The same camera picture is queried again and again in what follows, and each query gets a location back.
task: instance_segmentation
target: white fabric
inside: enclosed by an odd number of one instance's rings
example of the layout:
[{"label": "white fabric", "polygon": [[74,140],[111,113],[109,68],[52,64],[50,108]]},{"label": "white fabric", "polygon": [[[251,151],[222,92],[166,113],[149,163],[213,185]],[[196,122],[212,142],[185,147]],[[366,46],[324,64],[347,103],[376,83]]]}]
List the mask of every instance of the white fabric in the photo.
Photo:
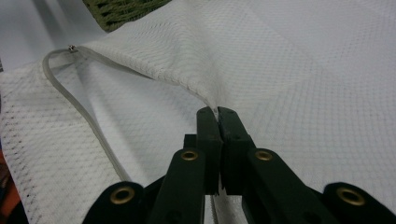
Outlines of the white fabric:
[{"label": "white fabric", "polygon": [[[395,18],[394,1],[174,0],[84,46],[212,108],[236,110],[256,145],[276,151],[313,189],[348,182],[396,212]],[[163,175],[204,104],[180,87],[74,60],[57,78],[90,108],[133,181]],[[3,74],[0,88],[2,143],[30,220],[80,222],[117,181],[89,125],[40,63]],[[246,222],[239,203],[215,201],[220,223]]]}]

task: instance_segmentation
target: brass ring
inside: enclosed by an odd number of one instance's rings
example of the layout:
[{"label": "brass ring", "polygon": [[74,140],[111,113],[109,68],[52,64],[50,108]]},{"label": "brass ring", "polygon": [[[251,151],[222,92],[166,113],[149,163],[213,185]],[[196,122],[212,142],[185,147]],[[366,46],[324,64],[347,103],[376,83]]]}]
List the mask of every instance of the brass ring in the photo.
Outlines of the brass ring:
[{"label": "brass ring", "polygon": [[337,195],[346,203],[350,203],[356,206],[362,206],[366,203],[363,196],[361,196],[357,191],[347,188],[337,189]]},{"label": "brass ring", "polygon": [[131,201],[133,197],[134,197],[134,189],[125,186],[115,189],[110,195],[110,201],[114,204],[123,204]]},{"label": "brass ring", "polygon": [[266,151],[257,151],[255,155],[256,155],[256,158],[261,161],[270,161],[273,158],[271,153],[266,152]]},{"label": "brass ring", "polygon": [[181,159],[185,161],[194,161],[198,158],[198,153],[194,151],[185,151],[181,154]]}]

